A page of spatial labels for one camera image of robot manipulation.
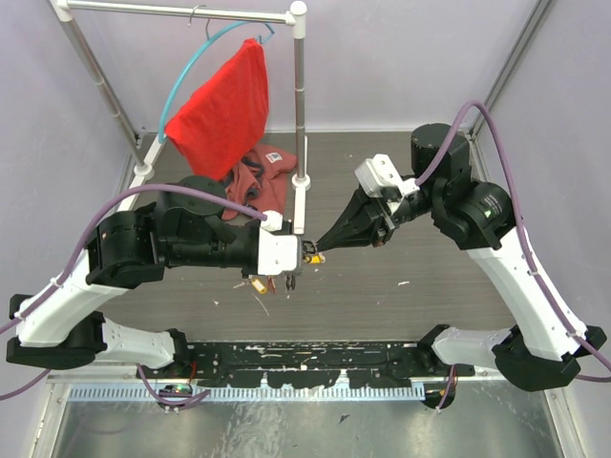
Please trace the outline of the keyring with tagged keys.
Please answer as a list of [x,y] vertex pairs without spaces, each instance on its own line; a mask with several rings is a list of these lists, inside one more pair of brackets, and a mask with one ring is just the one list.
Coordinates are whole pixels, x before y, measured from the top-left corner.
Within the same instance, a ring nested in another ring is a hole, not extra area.
[[273,276],[268,276],[266,278],[266,287],[267,290],[270,294],[277,294],[278,293],[278,288],[276,285],[276,278]]

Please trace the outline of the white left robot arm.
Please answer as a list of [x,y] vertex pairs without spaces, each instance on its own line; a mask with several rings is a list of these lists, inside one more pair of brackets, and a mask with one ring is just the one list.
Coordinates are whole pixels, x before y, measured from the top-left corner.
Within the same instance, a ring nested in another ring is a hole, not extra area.
[[11,297],[16,335],[7,343],[8,363],[50,370],[93,362],[140,364],[179,378],[193,361],[184,333],[120,325],[99,307],[183,266],[237,268],[245,278],[285,274],[294,287],[291,277],[304,258],[304,244],[282,215],[246,207],[248,223],[226,223],[224,210],[239,206],[209,177],[135,191],[158,197],[135,210],[114,212],[107,204],[47,288]]

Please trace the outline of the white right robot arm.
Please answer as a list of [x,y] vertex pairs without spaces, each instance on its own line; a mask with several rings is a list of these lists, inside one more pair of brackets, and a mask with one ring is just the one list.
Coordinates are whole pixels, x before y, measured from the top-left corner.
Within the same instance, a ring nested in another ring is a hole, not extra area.
[[405,222],[430,215],[486,274],[516,323],[493,331],[438,325],[418,344],[424,372],[438,376],[451,365],[498,370],[525,391],[564,387],[580,373],[578,359],[606,341],[604,331],[577,318],[533,254],[516,224],[510,195],[472,175],[470,146],[447,124],[418,127],[411,135],[412,175],[402,176],[389,156],[365,159],[348,206],[315,243],[322,252],[382,246]]

